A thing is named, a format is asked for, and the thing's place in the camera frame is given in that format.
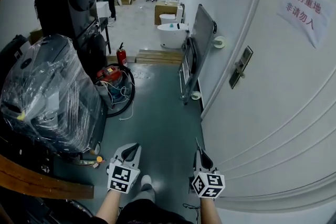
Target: door lock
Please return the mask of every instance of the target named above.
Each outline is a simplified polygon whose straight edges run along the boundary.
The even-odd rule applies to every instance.
[[[245,78],[244,70],[249,60],[251,59],[252,54],[253,54],[253,51],[251,50],[249,46],[247,46],[240,60],[235,63],[235,71],[233,72],[229,80],[231,89],[235,87],[240,77]]]

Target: green floor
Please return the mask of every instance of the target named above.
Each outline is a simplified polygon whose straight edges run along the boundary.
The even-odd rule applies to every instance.
[[[196,151],[195,137],[203,145],[201,107],[198,101],[184,106],[180,97],[177,66],[131,64],[136,93],[133,117],[119,121],[120,116],[107,119],[100,155],[109,160],[116,149],[128,143],[140,143],[142,153],[138,182],[128,195],[125,206],[140,189],[142,175],[149,174],[156,191],[156,204],[195,222],[196,212],[182,204],[198,206],[196,195],[188,194],[188,177],[193,175]],[[121,116],[131,115],[129,107]],[[97,169],[55,162],[55,174],[73,182],[92,184],[94,199],[80,202],[92,211],[99,209],[107,192],[106,166]]]

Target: sign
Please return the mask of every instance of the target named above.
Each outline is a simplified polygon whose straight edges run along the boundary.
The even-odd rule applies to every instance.
[[[335,6],[327,0],[281,0],[278,15],[318,48],[327,34]]]

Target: wooden pallet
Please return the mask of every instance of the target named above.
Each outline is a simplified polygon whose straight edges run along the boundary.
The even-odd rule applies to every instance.
[[[135,62],[155,65],[179,65],[182,57],[183,55],[179,51],[140,50]]]

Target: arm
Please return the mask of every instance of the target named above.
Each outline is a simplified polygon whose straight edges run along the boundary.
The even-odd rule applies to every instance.
[[[201,223],[222,224],[219,218],[215,202],[212,199],[201,198]]]
[[[115,224],[118,218],[120,197],[120,192],[110,190],[96,216],[108,224]]]

